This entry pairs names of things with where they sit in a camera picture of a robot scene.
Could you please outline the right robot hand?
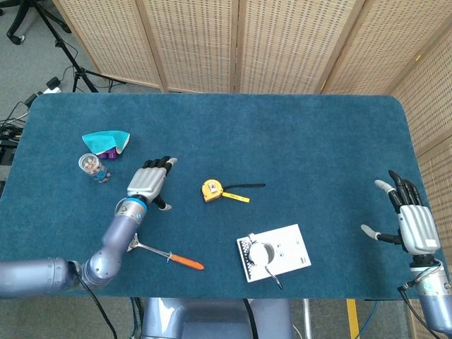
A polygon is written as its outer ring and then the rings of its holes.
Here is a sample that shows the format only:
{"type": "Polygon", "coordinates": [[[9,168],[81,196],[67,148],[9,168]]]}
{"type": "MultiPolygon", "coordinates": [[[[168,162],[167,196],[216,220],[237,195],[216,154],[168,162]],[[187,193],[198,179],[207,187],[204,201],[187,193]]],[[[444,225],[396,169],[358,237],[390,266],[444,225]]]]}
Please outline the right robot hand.
{"type": "Polygon", "coordinates": [[[431,210],[424,204],[416,185],[391,169],[388,174],[393,185],[380,179],[374,183],[389,197],[397,216],[398,233],[384,234],[365,224],[361,230],[375,241],[401,245],[411,256],[433,256],[441,244],[431,210]]]}

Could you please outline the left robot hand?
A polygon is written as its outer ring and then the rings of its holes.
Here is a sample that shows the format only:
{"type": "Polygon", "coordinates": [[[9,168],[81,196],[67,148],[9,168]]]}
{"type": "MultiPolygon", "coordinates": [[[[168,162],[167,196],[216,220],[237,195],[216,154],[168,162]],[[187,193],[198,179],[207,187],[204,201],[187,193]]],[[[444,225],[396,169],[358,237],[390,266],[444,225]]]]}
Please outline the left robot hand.
{"type": "Polygon", "coordinates": [[[127,196],[141,198],[146,205],[154,203],[162,211],[170,210],[172,206],[163,200],[160,192],[168,173],[176,162],[177,159],[170,156],[146,160],[130,181],[127,196]]]}

